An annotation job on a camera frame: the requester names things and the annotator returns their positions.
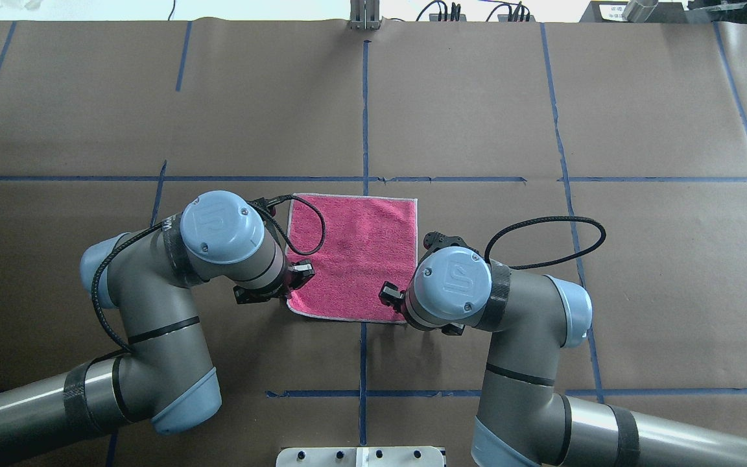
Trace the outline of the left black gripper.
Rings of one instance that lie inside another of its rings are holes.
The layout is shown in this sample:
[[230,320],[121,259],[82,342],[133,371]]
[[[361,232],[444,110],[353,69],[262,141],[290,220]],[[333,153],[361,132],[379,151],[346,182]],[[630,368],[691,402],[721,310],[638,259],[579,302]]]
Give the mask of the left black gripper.
[[264,304],[273,299],[284,300],[291,295],[291,290],[305,287],[315,276],[313,263],[309,259],[270,269],[261,277],[251,281],[237,281],[232,292],[237,304]]

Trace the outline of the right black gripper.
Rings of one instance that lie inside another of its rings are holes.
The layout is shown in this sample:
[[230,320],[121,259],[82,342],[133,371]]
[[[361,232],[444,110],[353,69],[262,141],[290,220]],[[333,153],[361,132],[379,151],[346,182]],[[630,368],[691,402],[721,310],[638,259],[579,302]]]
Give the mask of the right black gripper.
[[404,292],[390,281],[385,281],[379,291],[383,305],[398,309],[409,325],[424,332],[439,330],[445,336],[462,336],[465,325],[437,317],[423,307],[415,296]]

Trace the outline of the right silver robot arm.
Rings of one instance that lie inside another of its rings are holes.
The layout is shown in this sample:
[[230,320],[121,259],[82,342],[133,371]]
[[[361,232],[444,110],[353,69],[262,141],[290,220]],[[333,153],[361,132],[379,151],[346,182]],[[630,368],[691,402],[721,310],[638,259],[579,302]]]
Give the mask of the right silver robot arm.
[[490,333],[471,457],[480,466],[747,466],[747,438],[593,403],[555,389],[560,352],[585,341],[587,291],[485,260],[428,252],[406,289],[380,301],[413,328]]

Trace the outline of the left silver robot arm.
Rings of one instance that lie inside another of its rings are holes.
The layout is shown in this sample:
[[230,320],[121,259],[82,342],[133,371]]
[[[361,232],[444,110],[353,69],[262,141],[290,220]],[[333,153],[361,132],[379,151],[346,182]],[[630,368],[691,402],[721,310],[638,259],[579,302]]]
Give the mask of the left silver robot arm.
[[191,290],[233,281],[238,304],[288,298],[315,271],[291,262],[294,245],[275,220],[296,195],[246,200],[201,194],[146,230],[89,247],[80,277],[101,328],[118,349],[0,393],[0,466],[148,420],[161,435],[204,423],[222,405]]

